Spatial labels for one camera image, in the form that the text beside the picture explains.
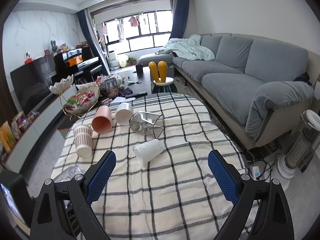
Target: light blue blanket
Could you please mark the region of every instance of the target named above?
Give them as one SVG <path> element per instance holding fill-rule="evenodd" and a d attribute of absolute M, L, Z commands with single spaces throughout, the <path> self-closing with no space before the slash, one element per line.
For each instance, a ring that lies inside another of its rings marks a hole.
<path fill-rule="evenodd" d="M 200 46 L 200 42 L 201 36 L 196 34 L 191 35 L 189 39 L 170 39 L 158 52 L 174 52 L 178 57 L 188 60 L 213 60 L 213 52 L 206 47 Z"/>

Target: glass jar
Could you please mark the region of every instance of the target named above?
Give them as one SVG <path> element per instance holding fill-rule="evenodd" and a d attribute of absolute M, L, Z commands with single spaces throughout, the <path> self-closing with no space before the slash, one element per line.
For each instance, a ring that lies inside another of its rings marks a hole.
<path fill-rule="evenodd" d="M 117 81 L 115 77 L 108 78 L 104 83 L 103 86 L 107 92 L 107 96 L 110 99 L 115 99 L 120 95 L 119 88 L 117 85 Z"/>
<path fill-rule="evenodd" d="M 138 111 L 131 117 L 129 124 L 134 132 L 157 139 L 163 131 L 164 118 L 162 114 Z"/>

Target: blue curtain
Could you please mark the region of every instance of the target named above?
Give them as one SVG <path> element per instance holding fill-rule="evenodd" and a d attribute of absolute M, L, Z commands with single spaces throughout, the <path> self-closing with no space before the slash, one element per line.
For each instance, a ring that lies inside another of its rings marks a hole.
<path fill-rule="evenodd" d="M 189 0 L 177 0 L 170 39 L 182 39 L 189 13 Z"/>
<path fill-rule="evenodd" d="M 91 48 L 91 51 L 92 51 L 92 54 L 93 54 L 93 57 L 99 57 L 100 59 L 100 63 L 102 64 L 103 68 L 102 68 L 102 72 L 104 75 L 108 75 L 108 65 L 106 65 L 105 63 L 105 60 L 103 60 L 101 58 L 101 53 L 99 53 L 99 51 L 97 50 L 96 48 L 96 45 L 94 44 L 93 40 L 92 40 L 92 37 L 90 35 L 90 31 L 89 31 L 89 27 L 88 27 L 88 24 L 87 24 L 87 19 L 86 19 L 86 15 L 85 15 L 85 11 L 82 10 L 82 11 L 79 11 L 78 13 L 78 18 L 79 18 L 79 23 L 80 23 L 80 27 L 81 27 L 81 30 L 83 32 L 83 35 L 85 37 L 85 39 L 87 40 L 87 42 L 89 43 L 89 46 Z"/>

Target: round stool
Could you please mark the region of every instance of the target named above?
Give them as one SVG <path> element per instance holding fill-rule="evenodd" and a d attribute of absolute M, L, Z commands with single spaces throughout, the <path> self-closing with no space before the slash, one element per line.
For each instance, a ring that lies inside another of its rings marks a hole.
<path fill-rule="evenodd" d="M 157 93 L 177 93 L 177 87 L 174 84 L 174 79 L 167 77 L 165 80 L 165 83 L 156 83 L 156 81 L 153 81 L 153 84 L 155 85 L 155 87 L 153 88 L 152 93 L 153 94 L 157 94 Z"/>

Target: checkered tablecloth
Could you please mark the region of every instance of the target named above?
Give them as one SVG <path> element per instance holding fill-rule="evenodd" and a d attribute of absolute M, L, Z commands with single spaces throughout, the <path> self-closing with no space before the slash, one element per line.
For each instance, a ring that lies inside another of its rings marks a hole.
<path fill-rule="evenodd" d="M 228 163 L 245 173 L 245 162 L 235 143 L 210 120 L 206 107 L 181 94 L 162 93 L 132 102 L 136 111 L 162 113 L 165 128 L 159 140 L 166 150 L 142 167 L 131 146 L 152 138 L 133 133 L 116 123 L 118 104 L 111 105 L 112 130 L 93 132 L 92 156 L 76 154 L 73 128 L 90 125 L 96 110 L 81 118 L 70 130 L 51 177 L 69 166 L 87 170 L 106 150 L 116 154 L 116 167 L 92 209 L 111 239 L 196 239 L 212 240 L 232 209 L 208 163 L 208 153 L 219 150 Z M 254 204 L 241 238 L 252 226 Z"/>

